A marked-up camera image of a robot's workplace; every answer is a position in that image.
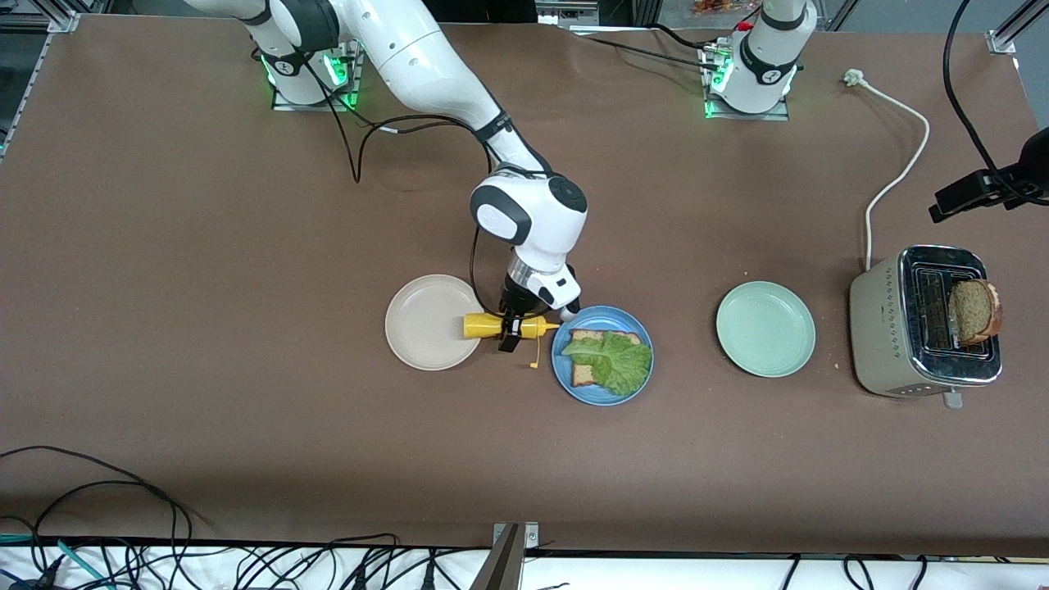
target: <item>power plug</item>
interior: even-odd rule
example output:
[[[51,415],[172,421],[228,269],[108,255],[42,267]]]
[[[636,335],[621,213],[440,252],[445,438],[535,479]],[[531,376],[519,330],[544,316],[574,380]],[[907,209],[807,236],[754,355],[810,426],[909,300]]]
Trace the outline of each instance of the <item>power plug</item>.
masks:
[[[849,87],[856,85],[866,86],[866,80],[863,80],[863,71],[856,68],[851,68],[849,71],[847,71],[845,75],[841,78],[841,81],[844,82],[845,86]]]

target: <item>bread slice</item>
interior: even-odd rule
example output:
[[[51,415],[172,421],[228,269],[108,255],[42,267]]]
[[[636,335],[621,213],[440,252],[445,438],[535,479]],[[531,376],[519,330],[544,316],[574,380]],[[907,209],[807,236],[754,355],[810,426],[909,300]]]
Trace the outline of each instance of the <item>bread slice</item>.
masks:
[[[955,285],[947,308],[963,346],[979,344],[1002,330],[1002,301],[994,286],[985,279]]]
[[[635,344],[641,343],[641,337],[631,332],[619,332],[616,330],[611,330],[615,334],[620,334],[626,336]],[[593,338],[595,340],[601,340],[604,338],[604,331],[600,330],[573,330],[572,339],[582,340],[583,338]],[[582,387],[584,385],[594,385],[597,381],[594,380],[594,367],[588,364],[572,364],[572,386]]]

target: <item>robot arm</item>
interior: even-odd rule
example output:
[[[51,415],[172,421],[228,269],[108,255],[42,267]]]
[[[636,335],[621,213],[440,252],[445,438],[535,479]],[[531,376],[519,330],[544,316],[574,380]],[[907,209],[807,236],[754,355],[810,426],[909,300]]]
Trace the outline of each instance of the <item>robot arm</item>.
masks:
[[[422,0],[271,1],[277,26],[297,49],[356,38],[405,106],[473,130],[497,166],[474,189],[470,209],[478,227],[514,247],[500,311],[521,316],[541,300],[571,318],[580,288],[565,258],[586,220],[586,198],[528,145]]]
[[[266,0],[186,0],[194,8],[211,15],[231,16],[244,23],[248,33],[259,46],[260,55],[270,82],[287,101],[300,105],[313,105],[324,101],[324,93],[317,85],[309,70],[303,66],[308,61],[314,71],[320,76],[327,71],[325,60],[331,56],[317,52],[303,60],[284,34],[277,28],[270,14]],[[328,83],[330,90],[344,84],[338,80]]]
[[[815,28],[811,0],[766,0],[754,27],[729,38],[732,64],[711,90],[742,112],[771,109],[790,89],[797,58]]]

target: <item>brown table surface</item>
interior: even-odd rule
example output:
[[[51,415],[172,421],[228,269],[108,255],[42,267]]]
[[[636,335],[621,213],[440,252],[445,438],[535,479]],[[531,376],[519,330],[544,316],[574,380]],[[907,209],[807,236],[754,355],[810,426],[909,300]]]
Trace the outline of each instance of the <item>brown table surface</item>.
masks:
[[[933,193],[980,166],[944,98],[941,37],[815,35],[789,123],[705,120],[687,67],[552,26],[448,37],[586,191],[571,261],[585,304],[650,332],[642,395],[579,403],[549,361],[528,368],[529,345],[484,343],[443,373],[389,351],[398,289],[466,275],[485,164],[462,130],[374,138],[355,186],[329,113],[270,111],[239,23],[85,17],[56,38],[0,166],[0,446],[137,471],[217,539],[484,545],[491,523],[528,520],[553,548],[1049,554],[1049,216],[929,222]],[[617,38],[687,57],[655,34]],[[921,132],[845,89],[849,67],[933,123],[875,212],[876,257],[968,248],[1006,301],[1005,372],[961,412],[864,394],[852,372],[863,209]],[[1014,162],[1035,125],[1012,60],[969,36],[956,67],[990,150]],[[367,71],[361,111],[405,112]],[[481,241],[489,298],[506,261]],[[742,372],[714,336],[722,296],[755,279],[816,321],[788,378]],[[25,515],[107,477],[43,454],[0,473],[0,505]],[[165,536],[167,519],[145,493],[98,489],[43,532]]]

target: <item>white power cable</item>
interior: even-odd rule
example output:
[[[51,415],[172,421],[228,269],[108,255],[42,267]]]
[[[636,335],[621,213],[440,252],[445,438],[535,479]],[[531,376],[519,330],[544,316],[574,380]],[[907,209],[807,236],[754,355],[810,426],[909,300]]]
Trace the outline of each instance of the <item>white power cable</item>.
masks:
[[[871,270],[871,251],[872,251],[872,243],[874,240],[873,232],[871,230],[871,212],[874,211],[874,206],[877,205],[879,201],[881,201],[881,197],[885,196],[885,193],[891,191],[893,187],[900,184],[900,181],[906,177],[907,173],[911,172],[911,169],[914,168],[915,162],[918,162],[918,157],[921,156],[921,152],[925,150],[925,144],[928,143],[928,131],[929,131],[928,119],[925,119],[925,115],[918,112],[917,110],[908,107],[907,105],[901,103],[900,101],[890,97],[889,94],[868,84],[866,80],[863,80],[863,72],[858,69],[850,69],[849,71],[847,71],[844,78],[842,78],[842,81],[845,83],[845,86],[860,86],[862,88],[866,88],[875,96],[881,97],[882,99],[893,103],[894,105],[917,117],[918,119],[921,120],[922,125],[925,126],[925,135],[922,138],[921,144],[918,146],[918,150],[915,151],[914,157],[911,159],[911,162],[907,163],[907,166],[903,169],[902,172],[900,172],[899,176],[896,176],[896,178],[893,182],[885,185],[885,188],[881,189],[881,191],[878,192],[878,194],[876,194],[874,198],[871,199],[871,204],[866,206],[866,212],[863,213],[863,224],[866,231],[866,240],[865,240],[866,253],[863,256],[863,268],[864,270],[869,271]]]

